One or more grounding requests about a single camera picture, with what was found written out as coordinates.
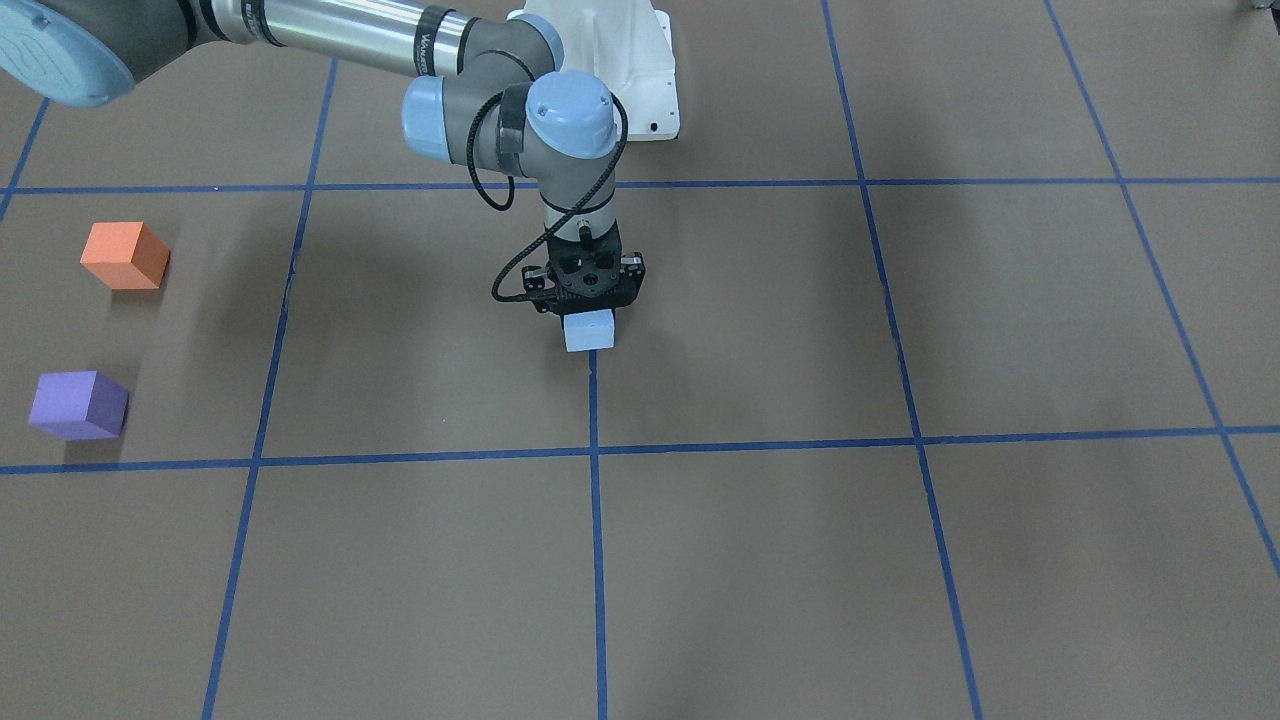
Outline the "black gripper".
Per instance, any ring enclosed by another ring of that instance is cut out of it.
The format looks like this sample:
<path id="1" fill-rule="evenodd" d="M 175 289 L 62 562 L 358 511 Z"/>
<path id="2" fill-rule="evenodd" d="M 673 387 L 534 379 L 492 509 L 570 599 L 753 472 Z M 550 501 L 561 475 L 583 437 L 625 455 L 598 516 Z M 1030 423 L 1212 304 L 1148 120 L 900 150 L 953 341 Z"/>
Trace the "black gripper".
<path id="1" fill-rule="evenodd" d="M 640 252 L 625 254 L 620 229 L 612 225 L 590 241 L 548 241 L 549 279 L 545 305 L 566 316 L 626 307 L 639 296 L 646 275 Z"/>

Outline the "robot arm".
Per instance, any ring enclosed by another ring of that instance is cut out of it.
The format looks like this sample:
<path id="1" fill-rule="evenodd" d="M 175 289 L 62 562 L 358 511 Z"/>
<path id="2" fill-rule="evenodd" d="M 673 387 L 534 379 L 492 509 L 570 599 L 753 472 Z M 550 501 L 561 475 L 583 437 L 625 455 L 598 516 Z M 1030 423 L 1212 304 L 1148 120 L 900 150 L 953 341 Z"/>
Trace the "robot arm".
<path id="1" fill-rule="evenodd" d="M 621 100 L 564 68 L 556 27 L 532 13 L 486 20 L 424 1 L 5 1 L 3 69 L 54 102 L 97 108 L 192 49 L 224 41 L 297 47 L 408 76 L 406 143 L 425 158 L 535 181 L 543 232 L 498 273 L 492 297 L 571 316 L 635 301 L 646 274 L 625 252 L 616 168 Z M 527 264 L 545 249 L 547 263 Z"/>

